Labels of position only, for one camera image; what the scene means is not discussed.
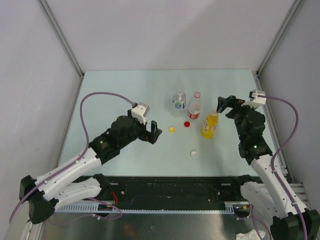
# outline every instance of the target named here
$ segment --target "light blue table surface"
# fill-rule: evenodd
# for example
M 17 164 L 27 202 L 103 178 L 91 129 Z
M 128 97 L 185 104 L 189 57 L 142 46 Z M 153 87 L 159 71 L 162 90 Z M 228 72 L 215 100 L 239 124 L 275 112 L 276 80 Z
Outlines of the light blue table surface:
M 201 126 L 208 113 L 217 107 L 219 96 L 226 98 L 234 95 L 246 100 L 249 91 L 255 88 L 251 70 L 87 71 L 59 164 L 77 155 L 86 144 L 79 113 L 81 99 L 91 92 L 114 92 L 134 102 L 146 103 L 150 107 L 147 121 L 155 120 L 163 132 L 154 145 L 136 140 L 122 149 L 120 155 L 86 175 L 257 176 L 239 155 L 234 121 L 225 117 L 228 110 L 219 115 L 214 138 L 201 136 Z M 182 117 L 174 117 L 171 112 L 173 92 L 177 89 L 185 91 L 186 107 L 194 91 L 201 91 L 201 114 L 189 128 L 184 127 L 187 112 Z M 130 108 L 130 104 L 119 97 L 89 97 L 83 105 L 83 116 L 90 141 L 105 132 L 118 116 L 126 115 Z M 263 136 L 275 152 L 269 127 L 267 123 L 265 125 Z M 170 127 L 175 127 L 175 133 L 169 132 Z M 197 151 L 198 157 L 192 158 L 191 151 Z

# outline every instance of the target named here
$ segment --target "metal floor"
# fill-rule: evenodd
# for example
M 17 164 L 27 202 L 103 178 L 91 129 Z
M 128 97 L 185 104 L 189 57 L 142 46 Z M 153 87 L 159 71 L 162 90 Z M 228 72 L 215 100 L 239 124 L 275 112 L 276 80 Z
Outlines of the metal floor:
M 58 213 L 51 220 L 63 223 L 81 214 Z M 235 240 L 251 229 L 250 220 L 230 214 L 124 214 L 112 221 L 86 217 L 63 227 L 46 222 L 39 240 Z

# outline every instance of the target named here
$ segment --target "white wall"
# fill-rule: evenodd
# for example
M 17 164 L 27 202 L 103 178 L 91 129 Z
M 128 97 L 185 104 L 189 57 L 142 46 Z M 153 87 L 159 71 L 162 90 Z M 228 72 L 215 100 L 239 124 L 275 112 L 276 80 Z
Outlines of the white wall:
M 293 0 L 48 0 L 83 70 L 256 70 Z
M 320 1 L 306 0 L 262 74 L 268 95 L 283 97 L 299 112 L 299 127 L 285 152 L 293 176 L 303 182 L 313 208 L 320 211 Z M 294 126 L 294 113 L 272 102 L 282 140 Z
M 49 171 L 79 77 L 36 0 L 0 1 L 0 239 L 21 178 Z

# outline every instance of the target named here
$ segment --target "cable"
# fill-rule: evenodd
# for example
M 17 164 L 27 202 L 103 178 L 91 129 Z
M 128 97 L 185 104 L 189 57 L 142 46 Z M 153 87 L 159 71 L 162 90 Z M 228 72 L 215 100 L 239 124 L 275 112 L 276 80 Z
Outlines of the cable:
M 234 209 L 247 209 L 249 207 L 252 206 L 252 203 L 248 204 L 248 205 L 244 205 L 244 206 L 234 206 Z
M 257 225 L 256 225 L 256 221 L 255 221 L 256 217 L 255 217 L 255 214 L 254 214 L 254 209 L 255 209 L 255 207 L 252 206 L 252 207 L 251 207 L 251 215 L 252 215 L 253 226 L 254 226 L 254 229 L 255 229 L 256 234 L 258 235 L 258 237 L 259 237 L 261 240 L 263 240 L 263 238 L 261 237 L 261 235 L 260 235 L 260 233 L 259 233 L 259 231 L 258 231 Z
M 85 145 L 85 148 L 83 150 L 83 152 L 80 154 L 80 156 L 76 159 L 76 161 L 73 161 L 72 163 L 70 163 L 69 165 L 65 166 L 64 168 L 60 169 L 59 171 L 57 171 L 56 173 L 48 176 L 46 179 L 44 179 L 42 182 L 40 182 L 38 185 L 36 185 L 34 188 L 32 188 L 20 201 L 19 203 L 15 206 L 15 208 L 13 209 L 12 213 L 11 213 L 11 216 L 10 216 L 10 220 L 9 220 L 9 223 L 11 223 L 14 215 L 16 214 L 16 212 L 18 211 L 19 207 L 27 200 L 27 198 L 32 194 L 34 193 L 34 191 L 36 191 L 39 187 L 41 187 L 43 184 L 45 184 L 46 181 L 49 181 L 51 180 L 52 178 L 54 178 L 55 176 L 59 175 L 60 173 L 64 172 L 65 170 L 71 168 L 73 165 L 76 164 L 76 162 L 78 160 L 80 160 L 87 152 L 88 148 L 89 148 L 89 134 L 88 134 L 88 131 L 87 131 L 87 128 L 86 128 L 86 125 L 85 125 L 85 121 L 84 121 L 84 116 L 83 116 L 83 105 L 84 105 L 84 102 L 87 98 L 93 96 L 93 95 L 112 95 L 112 96 L 116 96 L 116 97 L 119 97 L 119 98 L 122 98 L 124 100 L 126 100 L 128 103 L 130 103 L 132 106 L 135 105 L 135 103 L 131 100 L 129 100 L 128 98 L 120 95 L 120 94 L 117 94 L 117 93 L 113 93 L 113 92 L 106 92 L 106 91 L 96 91 L 96 92 L 92 92 L 92 93 L 89 93 L 88 95 L 86 95 L 82 100 L 81 100 L 81 103 L 80 103 L 80 119 L 81 119 L 81 124 L 82 124 L 82 127 L 83 127 L 83 130 L 84 130 L 84 134 L 85 134 L 85 140 L 86 140 L 86 145 Z
M 115 206 L 116 206 L 116 205 L 118 204 L 118 198 L 117 198 L 117 195 L 116 195 L 116 193 L 115 193 L 114 191 L 112 191 L 112 192 L 111 192 L 111 194 L 113 195 L 113 201 L 115 201 L 113 205 L 115 205 Z
M 90 198 L 88 198 L 88 199 L 90 199 L 90 200 L 92 200 L 92 201 L 95 201 L 95 202 L 98 202 L 98 203 L 100 203 L 100 204 L 106 205 L 106 206 L 108 206 L 108 207 L 111 207 L 111 208 L 117 210 L 117 211 L 120 213 L 120 215 L 119 215 L 119 216 L 116 216 L 116 217 L 104 217 L 104 216 L 100 216 L 100 215 L 98 215 L 98 214 L 88 213 L 88 214 L 84 214 L 84 215 L 78 216 L 78 217 L 76 217 L 76 218 L 74 218 L 74 219 L 72 219 L 72 220 L 70 220 L 70 221 L 63 222 L 63 223 L 52 222 L 50 219 L 48 219 L 48 220 L 47 220 L 48 223 L 50 223 L 51 225 L 58 226 L 58 227 L 63 227 L 63 226 L 65 226 L 65 225 L 72 224 L 72 223 L 74 223 L 75 221 L 77 221 L 77 220 L 79 220 L 79 219 L 86 218 L 86 217 L 94 217 L 94 218 L 97 218 L 98 220 L 100 220 L 100 219 L 104 219 L 104 220 L 116 220 L 116 219 L 121 218 L 121 216 L 122 216 L 123 213 L 122 213 L 122 211 L 121 211 L 119 208 L 117 208 L 116 206 L 111 205 L 111 204 L 108 204 L 108 203 L 103 202 L 103 201 L 99 201 L 99 200 L 97 200 L 97 199 L 95 199 L 95 198 L 92 198 L 92 197 L 90 197 Z
M 269 234 L 269 240 L 272 240 L 272 235 L 271 235 L 271 232 L 270 232 L 270 230 L 269 230 L 269 228 L 268 228 L 268 226 L 264 223 L 264 221 L 262 221 L 260 218 L 258 218 L 258 217 L 253 217 L 253 216 L 248 216 L 248 217 L 236 217 L 236 219 L 237 220 L 246 220 L 246 219 L 252 219 L 252 220 L 257 220 L 259 223 L 261 223 L 261 225 L 266 229 L 266 231 L 268 232 L 268 234 Z M 258 230 L 257 229 L 255 229 L 256 230 L 256 232 L 258 233 L 258 236 L 259 236 L 259 238 L 262 240 L 262 238 L 261 238 L 261 235 L 259 234 L 259 232 L 258 232 Z
M 275 97 L 275 96 L 264 96 L 264 95 L 258 95 L 259 98 L 266 98 L 266 99 L 273 99 L 273 100 L 277 100 L 277 101 L 281 101 L 285 104 L 288 104 L 294 111 L 295 114 L 295 124 L 294 124 L 294 128 L 292 130 L 292 133 L 290 134 L 290 136 L 288 137 L 288 139 L 284 142 L 284 144 L 282 146 L 279 147 L 279 149 L 275 152 L 275 154 L 272 156 L 271 158 L 271 169 L 276 177 L 276 179 L 279 181 L 280 185 L 282 186 L 283 190 L 285 191 L 285 193 L 288 195 L 289 199 L 292 202 L 292 205 L 294 206 L 296 212 L 298 213 L 300 220 L 301 220 L 301 224 L 302 224 L 302 228 L 303 228 L 303 234 L 304 234 L 304 240 L 308 240 L 308 233 L 307 233 L 307 226 L 306 226 L 306 222 L 304 220 L 304 217 L 298 207 L 296 203 L 295 198 L 292 196 L 292 194 L 290 193 L 289 189 L 287 188 L 287 186 L 285 185 L 285 183 L 282 181 L 280 175 L 277 173 L 276 168 L 275 168 L 275 160 L 276 160 L 276 156 L 282 151 L 282 149 L 290 142 L 290 140 L 293 138 L 294 134 L 297 131 L 298 128 L 298 124 L 299 124 L 299 114 L 298 111 L 296 109 L 296 107 L 288 102 L 287 100 L 284 100 L 280 97 Z

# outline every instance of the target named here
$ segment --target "orange juice bottle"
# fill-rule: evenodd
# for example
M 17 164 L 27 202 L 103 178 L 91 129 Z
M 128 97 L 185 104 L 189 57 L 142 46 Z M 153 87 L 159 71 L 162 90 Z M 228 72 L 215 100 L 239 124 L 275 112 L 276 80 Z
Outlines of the orange juice bottle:
M 219 116 L 216 110 L 210 112 L 206 117 L 201 129 L 201 135 L 205 139 L 211 139 L 215 135 L 218 126 L 218 120 Z

